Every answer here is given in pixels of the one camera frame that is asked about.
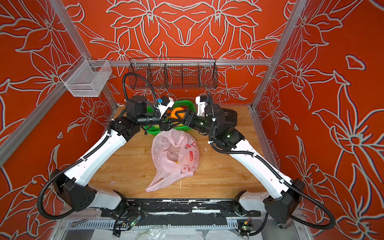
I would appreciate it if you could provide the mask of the pink plastic bag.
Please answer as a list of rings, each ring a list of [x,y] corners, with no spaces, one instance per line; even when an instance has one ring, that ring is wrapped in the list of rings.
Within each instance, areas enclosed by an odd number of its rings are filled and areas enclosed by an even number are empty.
[[[200,159],[197,141],[190,134],[175,129],[155,136],[151,154],[157,173],[146,192],[166,188],[182,178],[193,176]]]

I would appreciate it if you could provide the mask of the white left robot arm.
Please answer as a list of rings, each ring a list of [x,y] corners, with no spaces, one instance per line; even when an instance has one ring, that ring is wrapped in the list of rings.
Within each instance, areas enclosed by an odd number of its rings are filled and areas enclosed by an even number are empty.
[[[102,138],[80,157],[80,162],[70,167],[54,180],[58,196],[73,211],[80,212],[87,208],[118,210],[125,197],[118,192],[97,190],[89,186],[98,169],[122,146],[145,126],[159,125],[168,131],[181,124],[181,120],[166,120],[141,116],[138,118],[118,117],[109,123]]]

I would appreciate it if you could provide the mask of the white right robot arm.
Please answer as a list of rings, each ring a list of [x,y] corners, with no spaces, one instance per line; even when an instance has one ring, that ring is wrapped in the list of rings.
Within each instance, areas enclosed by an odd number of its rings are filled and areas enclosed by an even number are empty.
[[[278,223],[285,224],[301,201],[304,183],[292,180],[266,161],[236,129],[236,111],[219,109],[215,114],[198,116],[190,110],[174,110],[171,119],[209,136],[215,151],[230,155],[245,166],[264,186],[268,196],[262,201],[266,212]]]

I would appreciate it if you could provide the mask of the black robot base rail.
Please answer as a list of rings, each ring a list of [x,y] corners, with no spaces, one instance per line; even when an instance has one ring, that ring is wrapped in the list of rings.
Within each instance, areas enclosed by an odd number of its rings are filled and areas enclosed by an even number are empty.
[[[104,218],[127,218],[135,229],[195,227],[197,229],[238,229],[246,220],[256,223],[259,211],[248,212],[233,199],[129,199],[116,210],[102,211]]]

